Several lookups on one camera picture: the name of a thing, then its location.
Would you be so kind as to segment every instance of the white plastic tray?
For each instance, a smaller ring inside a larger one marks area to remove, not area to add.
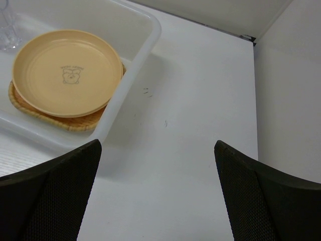
[[[160,37],[158,20],[118,0],[11,0],[11,4],[19,14],[17,25],[24,43],[55,29],[87,31],[105,39],[116,49],[127,72],[96,129],[71,133],[29,117],[11,105],[8,87],[18,49],[1,52],[0,127],[59,152],[74,149],[93,139],[103,142],[140,68]]]

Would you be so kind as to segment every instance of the white wall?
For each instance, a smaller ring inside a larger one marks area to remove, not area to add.
[[[258,42],[259,160],[321,182],[321,1],[293,0]]]
[[[236,35],[259,37],[292,0],[131,0]]]

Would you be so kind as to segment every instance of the glass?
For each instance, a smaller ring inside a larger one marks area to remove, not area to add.
[[[9,0],[0,0],[0,50],[14,49],[20,42]]]

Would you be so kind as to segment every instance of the cartoon logo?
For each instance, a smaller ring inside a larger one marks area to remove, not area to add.
[[[79,84],[80,72],[80,69],[63,69],[64,83]]]

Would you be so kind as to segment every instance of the plate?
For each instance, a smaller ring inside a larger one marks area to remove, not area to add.
[[[123,76],[116,51],[97,36],[59,30],[36,37],[18,53],[13,84],[43,113],[80,117],[103,108]]]

